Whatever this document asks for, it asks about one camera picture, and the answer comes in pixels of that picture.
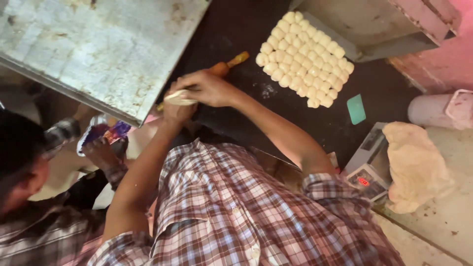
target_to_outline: rolling pin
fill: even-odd
[[[230,72],[230,69],[232,67],[243,63],[249,57],[250,57],[250,54],[248,52],[243,52],[243,53],[235,56],[235,58],[233,58],[231,61],[229,61],[227,63],[219,62],[219,63],[215,64],[213,67],[209,68],[209,71],[213,75],[223,78],[228,74],[228,72]],[[159,112],[159,111],[162,111],[163,108],[164,108],[164,102],[160,103],[156,107],[156,110]]]

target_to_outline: person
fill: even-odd
[[[178,79],[170,93],[190,86],[197,90],[183,98],[233,107],[258,126],[307,176],[303,195],[235,144],[197,138],[172,147],[196,106],[165,104],[156,135],[118,186],[90,265],[403,265],[369,200],[306,132],[208,71]]]
[[[43,131],[33,121],[0,109],[0,265],[85,265],[100,246],[106,210],[92,210],[110,182],[126,173],[108,143],[84,152],[101,170],[84,176],[54,198],[28,201],[48,179],[48,159],[80,136],[88,107]]]

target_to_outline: plaid shirt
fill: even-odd
[[[295,195],[233,144],[171,150],[157,195],[154,237],[116,236],[90,265],[403,265],[340,176],[309,175]]]
[[[74,119],[65,119],[45,132],[45,157],[80,134]],[[117,188],[127,168],[120,165],[105,177]],[[85,265],[102,241],[105,211],[77,211],[63,206],[69,193],[25,206],[0,218],[0,265]]]

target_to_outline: red digital display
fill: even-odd
[[[369,182],[366,181],[366,180],[365,180],[364,178],[362,178],[362,177],[358,178],[358,181],[359,181],[360,183],[362,183],[364,186],[368,186],[368,185],[369,185]]]

